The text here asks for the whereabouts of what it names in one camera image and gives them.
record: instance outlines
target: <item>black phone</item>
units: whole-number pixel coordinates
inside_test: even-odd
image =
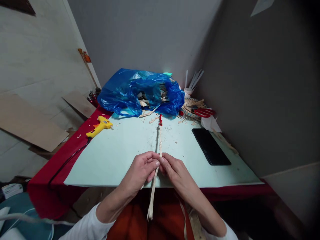
[[[208,130],[194,128],[192,132],[210,165],[231,165],[231,162]]]

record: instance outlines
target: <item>hand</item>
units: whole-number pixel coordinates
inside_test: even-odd
[[[184,163],[168,153],[162,153],[162,158],[159,161],[161,163],[160,171],[168,175],[180,197],[195,208],[195,204],[198,202],[197,198],[203,194]]]
[[[227,233],[224,221],[203,195],[184,163],[168,153],[162,153],[159,161],[160,171],[168,175],[180,197],[198,212],[201,225],[209,233],[217,237],[224,237]]]
[[[146,152],[135,156],[120,185],[98,205],[96,216],[102,223],[117,219],[125,206],[137,195],[145,181],[150,182],[160,166],[159,154]]]
[[[118,188],[134,198],[146,180],[150,182],[154,178],[155,170],[159,166],[159,154],[155,152],[150,151],[135,156]]]

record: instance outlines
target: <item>white long-sleeve shirt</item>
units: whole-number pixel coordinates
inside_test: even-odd
[[[65,235],[59,240],[105,240],[110,228],[115,223],[102,223],[96,215],[97,206],[94,206],[88,214],[86,214],[79,222],[76,223]],[[236,234],[226,224],[227,234],[224,237],[216,237],[209,234],[204,228],[202,231],[207,240],[237,240]]]

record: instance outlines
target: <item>light blue board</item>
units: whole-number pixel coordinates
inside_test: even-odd
[[[126,118],[113,114],[110,121],[114,130],[102,130],[83,150],[64,181],[76,186],[118,186],[133,158],[147,151],[159,153],[158,124],[156,114],[144,118]],[[162,118],[162,151],[181,159],[200,188],[231,185],[263,184],[240,156],[235,155],[213,134],[213,138],[232,163],[229,166],[210,166],[192,129],[192,121],[178,123]],[[167,178],[159,172],[156,187],[171,187]]]

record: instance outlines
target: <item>plastic bag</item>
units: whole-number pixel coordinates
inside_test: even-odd
[[[165,84],[168,102],[162,102],[160,84]],[[150,109],[159,106],[156,112],[177,116],[184,104],[184,92],[177,82],[165,74],[130,69],[119,69],[104,85],[98,96],[99,104],[110,112],[121,116],[138,117],[142,114],[137,95],[144,92]],[[132,114],[121,113],[129,108]]]

